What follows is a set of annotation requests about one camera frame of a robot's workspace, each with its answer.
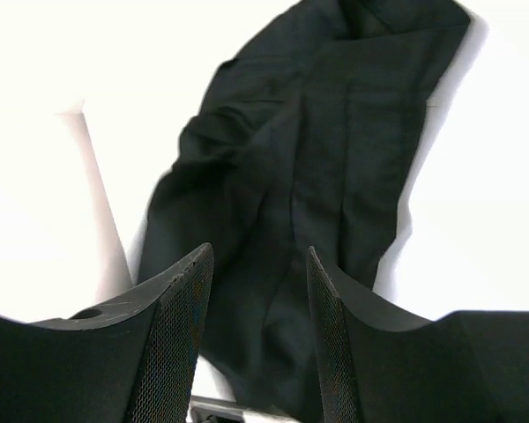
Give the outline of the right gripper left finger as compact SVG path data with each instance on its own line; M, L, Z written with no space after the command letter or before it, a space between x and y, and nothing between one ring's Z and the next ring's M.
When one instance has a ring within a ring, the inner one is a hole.
M212 286L202 244L68 319L0 316L0 422L183 422Z

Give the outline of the black skirt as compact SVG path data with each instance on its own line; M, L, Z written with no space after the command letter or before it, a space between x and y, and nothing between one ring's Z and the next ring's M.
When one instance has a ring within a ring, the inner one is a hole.
M217 69L153 192L138 278L212 245L201 353L240 404L321 419L307 251L373 286L469 25L453 1L302 1Z

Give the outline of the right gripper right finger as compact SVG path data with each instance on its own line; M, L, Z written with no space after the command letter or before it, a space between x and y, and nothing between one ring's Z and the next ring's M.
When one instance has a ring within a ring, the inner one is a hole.
M308 253L328 422L529 422L529 311L430 321Z

